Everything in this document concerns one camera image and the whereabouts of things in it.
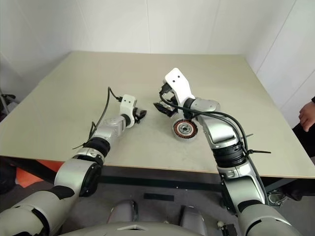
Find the table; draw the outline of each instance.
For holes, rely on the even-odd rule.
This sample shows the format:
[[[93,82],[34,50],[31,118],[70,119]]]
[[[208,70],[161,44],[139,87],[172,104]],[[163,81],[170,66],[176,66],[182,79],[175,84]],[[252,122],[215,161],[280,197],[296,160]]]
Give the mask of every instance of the table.
[[[107,166],[217,173],[199,126],[192,142],[177,141],[174,119],[153,106],[164,76],[174,67],[188,79],[192,94],[216,100],[247,134],[262,177],[315,178],[315,167],[243,56],[153,55],[72,52],[0,123],[0,155],[66,161],[87,140],[106,102],[107,87],[130,94],[148,111],[128,129],[105,159]],[[106,116],[118,114],[111,98]]]

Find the robotic arm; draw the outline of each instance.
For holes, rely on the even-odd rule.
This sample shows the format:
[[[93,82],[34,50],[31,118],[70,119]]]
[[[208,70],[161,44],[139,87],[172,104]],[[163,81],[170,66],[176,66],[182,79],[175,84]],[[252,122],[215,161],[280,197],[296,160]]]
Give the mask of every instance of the robotic arm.
[[[0,213],[0,235],[55,235],[76,200],[96,191],[105,157],[116,139],[145,116],[146,111],[139,112],[135,105],[135,97],[124,95],[119,115],[100,119],[89,140],[61,166],[52,189],[35,192]]]
[[[195,118],[203,128],[217,163],[221,177],[222,197],[226,208],[238,215],[240,228],[245,236],[298,236],[300,235],[275,209],[268,206],[268,198],[259,174],[247,150],[247,142],[240,124],[232,116],[221,113],[216,101],[195,98],[189,83],[178,68],[165,76],[159,92],[161,101],[155,107],[181,119],[173,124],[177,139],[191,140],[197,134]],[[237,124],[242,131],[244,143]]]

